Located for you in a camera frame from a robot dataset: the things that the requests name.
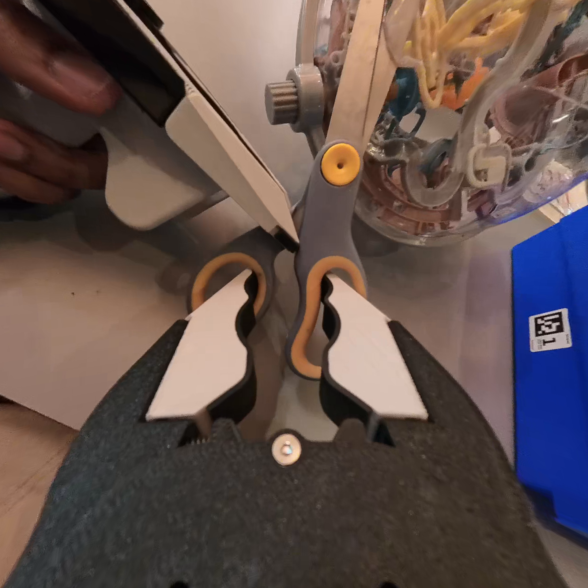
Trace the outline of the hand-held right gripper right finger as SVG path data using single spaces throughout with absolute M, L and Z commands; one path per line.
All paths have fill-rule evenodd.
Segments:
M 349 284 L 327 275 L 322 284 L 320 404 L 341 427 L 359 421 L 369 440 L 390 442 L 388 420 L 427 422 L 428 410 L 394 338 L 392 321 Z

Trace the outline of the person's left hand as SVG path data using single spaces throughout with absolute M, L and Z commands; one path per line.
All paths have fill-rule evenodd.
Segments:
M 19 1 L 1 1 L 1 73 L 84 115 L 104 115 L 122 94 L 87 52 Z M 107 149 L 98 136 L 74 148 L 1 120 L 1 190 L 20 200 L 51 205 L 80 190 L 103 189 L 107 165 Z

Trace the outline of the clear plastic maze ball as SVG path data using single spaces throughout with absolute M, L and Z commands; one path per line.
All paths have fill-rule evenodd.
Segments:
M 359 65 L 353 228 L 376 251 L 468 239 L 587 178 L 587 1 L 304 1 L 270 124 L 316 156 Z

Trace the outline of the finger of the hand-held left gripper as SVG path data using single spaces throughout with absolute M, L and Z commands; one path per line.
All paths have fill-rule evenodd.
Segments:
M 165 123 L 172 141 L 265 231 L 298 232 L 287 192 L 238 129 L 199 91 L 189 91 Z

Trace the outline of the blue plastic bin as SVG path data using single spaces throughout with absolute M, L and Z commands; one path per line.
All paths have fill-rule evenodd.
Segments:
M 587 208 L 511 252 L 518 478 L 587 539 Z

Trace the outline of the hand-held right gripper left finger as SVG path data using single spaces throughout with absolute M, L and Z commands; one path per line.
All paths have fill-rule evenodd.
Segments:
M 145 421 L 191 420 L 208 436 L 212 422 L 238 424 L 256 403 L 247 337 L 255 326 L 258 279 L 244 270 L 188 317 Z

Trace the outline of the grey and orange scissors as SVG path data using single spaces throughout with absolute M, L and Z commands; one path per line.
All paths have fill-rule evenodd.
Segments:
M 359 24 L 334 102 L 325 143 L 316 155 L 303 200 L 295 275 L 299 306 L 286 340 L 290 367 L 300 377 L 340 378 L 351 357 L 351 337 L 365 319 L 378 317 L 379 342 L 392 335 L 382 315 L 367 301 L 366 278 L 352 239 L 352 217 L 362 182 L 364 151 L 392 82 L 394 66 L 382 32 L 385 1 L 361 1 Z M 322 367 L 312 364 L 306 346 L 324 303 L 334 319 Z

